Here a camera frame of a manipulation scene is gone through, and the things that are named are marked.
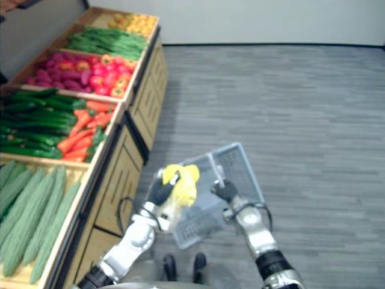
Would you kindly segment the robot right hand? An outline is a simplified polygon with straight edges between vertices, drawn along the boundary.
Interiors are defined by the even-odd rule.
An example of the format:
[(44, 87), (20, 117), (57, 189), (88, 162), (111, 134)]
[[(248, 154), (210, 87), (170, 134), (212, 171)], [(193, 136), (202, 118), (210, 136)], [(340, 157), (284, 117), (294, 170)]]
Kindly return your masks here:
[(212, 187), (211, 193), (224, 200), (228, 204), (238, 195), (235, 185), (229, 180), (216, 180)]

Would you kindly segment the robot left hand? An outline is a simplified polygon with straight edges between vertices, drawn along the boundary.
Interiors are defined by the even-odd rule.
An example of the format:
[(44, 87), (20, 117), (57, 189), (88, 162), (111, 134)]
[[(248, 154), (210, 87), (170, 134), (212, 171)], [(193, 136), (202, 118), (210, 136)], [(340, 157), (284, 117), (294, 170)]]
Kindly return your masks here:
[(163, 184), (163, 172), (164, 169), (161, 168), (155, 173), (147, 195), (147, 201), (159, 207), (166, 202), (175, 185), (180, 180), (180, 173), (176, 171), (171, 179), (166, 184)]

